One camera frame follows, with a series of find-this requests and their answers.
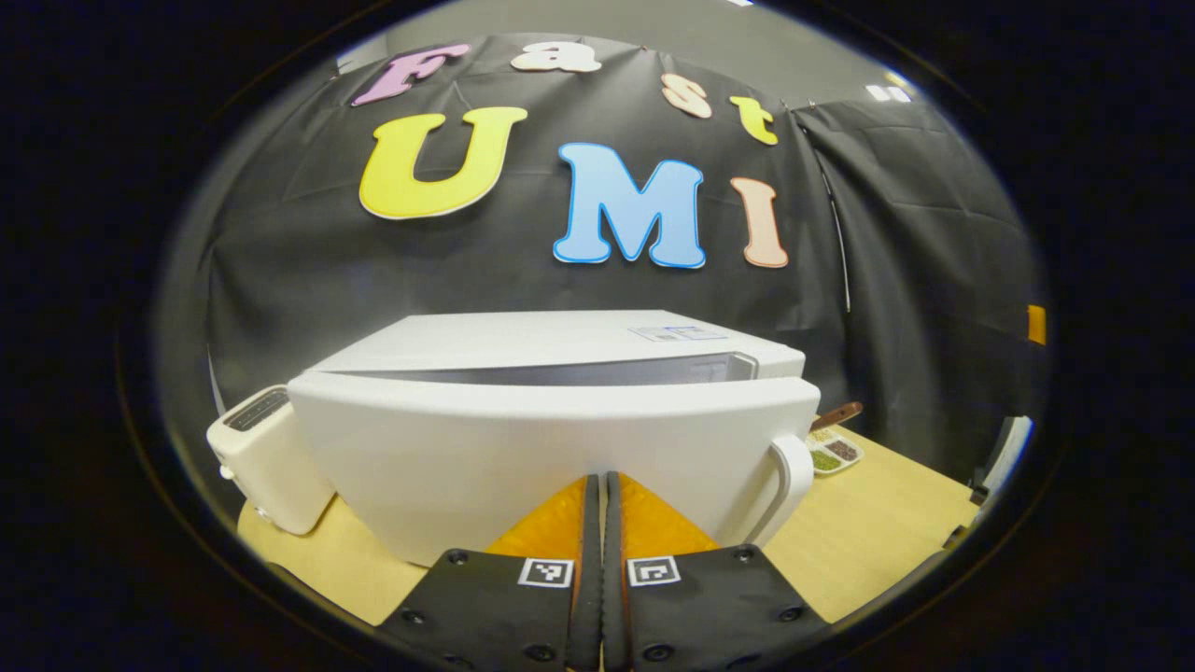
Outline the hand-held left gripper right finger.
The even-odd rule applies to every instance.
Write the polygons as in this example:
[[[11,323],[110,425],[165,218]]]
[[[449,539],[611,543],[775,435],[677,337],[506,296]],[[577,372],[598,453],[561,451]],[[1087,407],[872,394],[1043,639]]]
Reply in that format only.
[[[607,475],[607,671],[764,671],[828,629],[760,546],[721,546],[631,477]]]

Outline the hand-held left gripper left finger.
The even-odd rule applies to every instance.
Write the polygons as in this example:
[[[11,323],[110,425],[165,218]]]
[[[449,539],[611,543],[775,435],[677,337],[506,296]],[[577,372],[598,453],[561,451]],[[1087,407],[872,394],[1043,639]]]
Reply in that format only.
[[[485,552],[441,554],[376,634],[451,671],[595,671],[600,490],[600,478],[586,476]]]

